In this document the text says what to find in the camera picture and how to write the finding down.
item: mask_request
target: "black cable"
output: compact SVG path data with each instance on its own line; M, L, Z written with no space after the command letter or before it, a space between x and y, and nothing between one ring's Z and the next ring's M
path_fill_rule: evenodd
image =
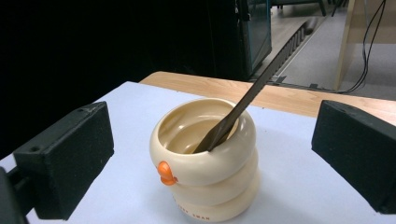
M349 90L347 90L347 91L337 91L336 93L341 93L341 94L351 93L351 92L355 91L355 90L361 85L361 83L366 79L367 73L368 73L368 70L369 70L369 59L370 59L371 49L372 49L372 47L373 47L373 43L374 43L374 40L375 40L375 36L376 36L377 31L378 31L379 23L381 22L382 16L383 16L383 14L384 14L384 8L385 8L386 2L387 2L387 0L383 0L383 1L381 2L381 4L379 5L378 9L376 10L374 16L371 18L370 23L369 23L369 25L367 26L366 32L365 32L365 34L364 34L364 38L363 38L363 48L362 48L362 57L363 57L364 67L363 67L363 72L362 72L362 74L361 74L361 77L360 77L359 80L355 83L355 85L354 85L353 87L351 87ZM369 48L368 54L367 54L367 56L366 56L366 47L365 47L365 43L366 43L367 34L368 34L369 30L370 30L371 24L372 24L373 21L374 21L374 18L376 17L376 14L378 13L379 9L381 9L381 8L382 8L381 14L380 14L380 16L379 16L378 23L377 23L377 25L376 25L376 27L375 27L375 33L374 33L374 35L373 35L373 39L372 39L372 41L371 41L371 43L370 43L370 48Z

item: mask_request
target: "orange knob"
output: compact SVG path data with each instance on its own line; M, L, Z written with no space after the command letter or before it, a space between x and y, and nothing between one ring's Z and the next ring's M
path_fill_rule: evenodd
M176 184L177 178L173 177L171 167L169 167L166 161L161 161L157 167L158 174L161 176L161 181L167 185L171 186Z

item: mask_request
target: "floor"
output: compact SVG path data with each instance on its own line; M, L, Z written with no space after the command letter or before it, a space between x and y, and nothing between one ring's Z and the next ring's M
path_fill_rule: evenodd
M318 4L272 7L272 52L262 62L251 81L265 71L290 36L310 18L317 18L315 32L290 55L273 75L270 83L299 89L336 92L333 89L342 35L347 17L347 6L339 7L332 17L334 5L323 1L327 15L323 17ZM354 60L340 85L340 91L349 90L360 79L363 71L363 46L354 52ZM396 101L396 45L373 44L369 72L365 81L350 95Z

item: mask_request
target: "white table surface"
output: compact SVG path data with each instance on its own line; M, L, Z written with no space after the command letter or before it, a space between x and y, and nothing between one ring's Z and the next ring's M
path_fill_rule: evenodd
M126 82L106 101L114 155L67 220L30 223L203 223L184 215L149 156L151 131L172 108L201 96ZM225 223L396 223L380 215L311 149L316 119L250 106L257 129L261 189L247 211ZM7 171L12 156L0 161Z

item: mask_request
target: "ribbed ceramic pot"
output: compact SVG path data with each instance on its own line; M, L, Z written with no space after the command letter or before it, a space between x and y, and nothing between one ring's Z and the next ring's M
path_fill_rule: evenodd
M257 194L256 129L247 111L224 143L192 154L234 106L218 98L193 100L164 115L152 132L151 160L178 207L191 217L209 222L230 219L245 211Z

